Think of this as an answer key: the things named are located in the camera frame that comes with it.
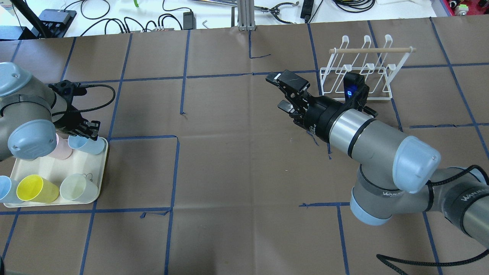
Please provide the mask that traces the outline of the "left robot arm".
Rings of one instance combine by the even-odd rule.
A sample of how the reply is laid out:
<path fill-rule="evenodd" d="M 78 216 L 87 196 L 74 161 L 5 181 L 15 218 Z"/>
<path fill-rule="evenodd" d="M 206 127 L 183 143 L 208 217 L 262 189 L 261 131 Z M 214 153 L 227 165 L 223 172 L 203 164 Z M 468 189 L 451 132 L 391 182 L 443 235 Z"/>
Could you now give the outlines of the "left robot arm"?
<path fill-rule="evenodd" d="M 96 141 L 99 121 L 82 117 L 72 105 L 89 85 L 64 80 L 46 85 L 21 66 L 0 65 L 0 158 L 31 160 L 49 155 L 57 146 L 56 133 Z"/>

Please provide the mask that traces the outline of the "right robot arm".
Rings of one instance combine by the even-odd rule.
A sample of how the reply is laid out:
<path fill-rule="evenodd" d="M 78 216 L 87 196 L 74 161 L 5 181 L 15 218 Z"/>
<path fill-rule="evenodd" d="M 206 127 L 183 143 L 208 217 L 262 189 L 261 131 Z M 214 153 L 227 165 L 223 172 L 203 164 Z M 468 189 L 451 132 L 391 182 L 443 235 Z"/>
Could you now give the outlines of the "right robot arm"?
<path fill-rule="evenodd" d="M 312 96 L 310 83 L 285 70 L 267 82 L 285 100 L 278 105 L 294 123 L 360 166 L 350 208 L 363 223 L 380 226 L 395 214 L 440 211 L 465 235 L 488 247 L 488 176 L 478 165 L 439 168 L 440 153 L 376 119 L 366 106 L 363 75 L 346 73 L 345 101 Z"/>

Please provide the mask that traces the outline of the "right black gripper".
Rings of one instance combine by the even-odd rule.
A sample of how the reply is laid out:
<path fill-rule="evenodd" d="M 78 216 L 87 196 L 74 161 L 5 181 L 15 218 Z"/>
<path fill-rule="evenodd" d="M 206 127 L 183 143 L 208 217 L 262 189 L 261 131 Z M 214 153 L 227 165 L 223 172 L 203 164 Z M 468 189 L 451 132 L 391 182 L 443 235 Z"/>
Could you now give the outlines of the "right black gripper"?
<path fill-rule="evenodd" d="M 327 96 L 312 96 L 308 93 L 310 83 L 289 70 L 269 73 L 266 81 L 278 86 L 286 98 L 277 105 L 280 110 L 299 127 L 330 143 L 333 123 L 346 111 L 343 103 Z"/>

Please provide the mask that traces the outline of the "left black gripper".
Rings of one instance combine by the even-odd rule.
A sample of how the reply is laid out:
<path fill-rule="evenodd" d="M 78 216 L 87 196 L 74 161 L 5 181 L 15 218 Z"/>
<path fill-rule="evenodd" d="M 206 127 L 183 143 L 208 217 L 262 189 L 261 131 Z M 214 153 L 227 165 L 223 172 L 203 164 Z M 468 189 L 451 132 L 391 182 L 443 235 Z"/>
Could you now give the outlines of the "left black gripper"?
<path fill-rule="evenodd" d="M 82 117 L 77 108 L 67 103 L 66 113 L 57 120 L 57 131 L 70 136 L 82 136 L 87 139 L 97 139 L 100 121 L 88 121 Z"/>

